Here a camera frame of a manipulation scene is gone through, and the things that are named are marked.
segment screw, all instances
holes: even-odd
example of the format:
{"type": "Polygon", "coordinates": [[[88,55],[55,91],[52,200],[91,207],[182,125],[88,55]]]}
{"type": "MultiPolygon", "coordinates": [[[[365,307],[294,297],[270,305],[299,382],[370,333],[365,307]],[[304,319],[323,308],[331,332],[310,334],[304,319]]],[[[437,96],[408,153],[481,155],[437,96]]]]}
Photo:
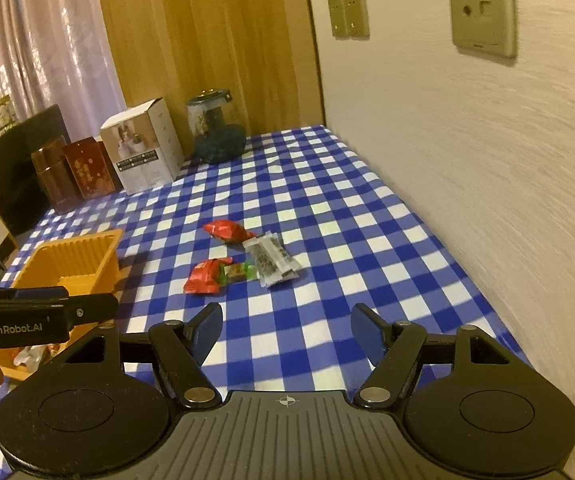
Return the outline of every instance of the screw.
{"type": "Polygon", "coordinates": [[[370,386],[369,388],[363,388],[359,394],[361,399],[370,404],[376,402],[386,402],[390,398],[390,392],[385,388],[379,388],[378,386],[370,386]]]}
{"type": "Polygon", "coordinates": [[[183,396],[189,400],[189,402],[210,402],[210,400],[216,397],[214,390],[212,388],[204,388],[203,386],[197,386],[196,388],[190,388],[186,390],[183,396]]]}

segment black monitor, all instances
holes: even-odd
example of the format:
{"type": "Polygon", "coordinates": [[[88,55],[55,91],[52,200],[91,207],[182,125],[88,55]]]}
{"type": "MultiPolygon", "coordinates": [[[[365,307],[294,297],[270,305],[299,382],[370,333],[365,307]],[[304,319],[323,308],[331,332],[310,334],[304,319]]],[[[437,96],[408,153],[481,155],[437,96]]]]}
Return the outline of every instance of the black monitor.
{"type": "Polygon", "coordinates": [[[58,105],[0,136],[0,215],[13,236],[32,229],[50,208],[32,164],[32,153],[60,136],[70,142],[58,105]]]}

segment table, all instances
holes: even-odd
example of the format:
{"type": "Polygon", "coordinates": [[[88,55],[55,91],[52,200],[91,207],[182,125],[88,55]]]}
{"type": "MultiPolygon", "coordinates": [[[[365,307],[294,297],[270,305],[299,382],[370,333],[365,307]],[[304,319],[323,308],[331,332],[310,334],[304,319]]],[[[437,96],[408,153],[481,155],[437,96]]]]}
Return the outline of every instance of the table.
{"type": "MultiPolygon", "coordinates": [[[[475,324],[526,360],[516,340],[465,271],[423,221],[323,126],[254,137],[242,158],[218,166],[189,162],[173,184],[132,196],[91,200],[66,215],[51,211],[4,277],[10,285],[42,242],[122,228],[123,278],[117,324],[142,332],[187,321],[210,300],[224,327],[203,370],[222,396],[231,389],[351,393],[370,366],[351,335],[356,303],[384,319],[409,319],[429,332],[475,324]],[[279,233],[304,270],[271,289],[229,285],[216,296],[186,296],[191,268],[207,258],[244,261],[201,226],[231,219],[279,233]]],[[[147,365],[126,371],[152,381],[147,365]]],[[[449,372],[425,367],[423,383],[449,372]]],[[[8,385],[0,387],[0,399],[8,385]]],[[[0,452],[0,478],[9,469],[0,452]]]]}

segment sheer curtain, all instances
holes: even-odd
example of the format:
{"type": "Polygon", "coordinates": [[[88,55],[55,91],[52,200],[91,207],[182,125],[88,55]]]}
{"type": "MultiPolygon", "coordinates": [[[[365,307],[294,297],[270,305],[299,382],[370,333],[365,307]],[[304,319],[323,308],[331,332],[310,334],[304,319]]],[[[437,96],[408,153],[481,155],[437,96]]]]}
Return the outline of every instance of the sheer curtain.
{"type": "Polygon", "coordinates": [[[0,0],[0,97],[23,120],[58,104],[72,140],[125,109],[99,0],[0,0]]]}

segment wall socket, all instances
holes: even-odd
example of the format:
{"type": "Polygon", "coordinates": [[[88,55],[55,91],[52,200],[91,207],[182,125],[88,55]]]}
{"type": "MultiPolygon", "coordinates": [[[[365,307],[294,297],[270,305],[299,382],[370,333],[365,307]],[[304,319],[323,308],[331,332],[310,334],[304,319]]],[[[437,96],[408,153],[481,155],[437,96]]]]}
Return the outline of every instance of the wall socket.
{"type": "Polygon", "coordinates": [[[347,30],[353,38],[369,38],[369,22],[365,0],[343,0],[347,30]]]}
{"type": "Polygon", "coordinates": [[[330,9],[331,34],[335,38],[349,38],[343,0],[328,0],[330,9]]]}
{"type": "Polygon", "coordinates": [[[365,0],[328,0],[328,9],[335,38],[369,38],[365,0]]]}
{"type": "Polygon", "coordinates": [[[517,54],[515,0],[450,0],[456,46],[504,57],[517,54]]]}

